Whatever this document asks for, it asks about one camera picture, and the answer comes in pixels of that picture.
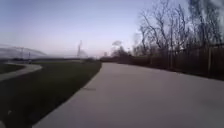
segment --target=paved path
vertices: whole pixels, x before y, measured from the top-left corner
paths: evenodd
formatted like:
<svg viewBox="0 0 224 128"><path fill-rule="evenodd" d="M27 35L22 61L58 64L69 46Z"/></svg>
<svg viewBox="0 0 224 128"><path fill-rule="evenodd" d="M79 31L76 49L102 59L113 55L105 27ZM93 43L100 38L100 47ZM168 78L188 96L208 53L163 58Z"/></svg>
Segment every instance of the paved path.
<svg viewBox="0 0 224 128"><path fill-rule="evenodd" d="M103 64L34 128L223 128L224 82Z"/></svg>
<svg viewBox="0 0 224 128"><path fill-rule="evenodd" d="M27 73L31 73L37 70L40 70L42 67L39 65L33 65L33 64L14 64L14 63L8 63L8 64L13 64L13 65L22 65L25 66L25 68L13 71L13 72L8 72L4 74L0 74L0 81L11 79L20 75L24 75Z"/></svg>

